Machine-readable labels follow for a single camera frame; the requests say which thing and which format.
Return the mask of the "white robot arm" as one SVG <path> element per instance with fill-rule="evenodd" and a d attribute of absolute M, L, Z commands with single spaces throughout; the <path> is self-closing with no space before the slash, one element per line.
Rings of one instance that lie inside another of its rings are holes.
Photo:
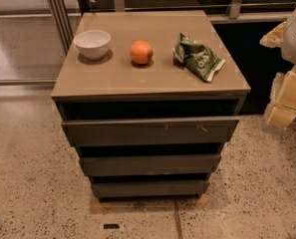
<path fill-rule="evenodd" d="M 282 58 L 293 65 L 286 74 L 276 74 L 270 91 L 270 103 L 264 113 L 262 128 L 269 133 L 278 133 L 296 119 L 296 9 L 286 21 L 264 35 L 260 44 L 280 48 Z"/>

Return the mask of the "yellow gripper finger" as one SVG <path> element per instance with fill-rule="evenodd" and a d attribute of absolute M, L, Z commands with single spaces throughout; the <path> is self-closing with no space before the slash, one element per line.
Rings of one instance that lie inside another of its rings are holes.
<path fill-rule="evenodd" d="M 283 43 L 283 30 L 285 24 L 286 22 L 278 24 L 260 39 L 259 44 L 267 48 L 280 48 Z"/>
<path fill-rule="evenodd" d="M 285 109 L 272 106 L 267 110 L 267 123 L 278 128 L 288 127 L 295 119 L 296 114 Z"/>

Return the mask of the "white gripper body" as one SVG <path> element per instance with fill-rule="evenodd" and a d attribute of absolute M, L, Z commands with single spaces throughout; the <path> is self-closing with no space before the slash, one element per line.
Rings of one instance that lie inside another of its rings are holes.
<path fill-rule="evenodd" d="M 296 66 L 286 74 L 277 73 L 272 82 L 270 103 L 264 113 L 262 128 L 269 133 L 278 133 L 287 127 L 278 128 L 267 123 L 267 110 L 272 106 L 296 114 Z"/>

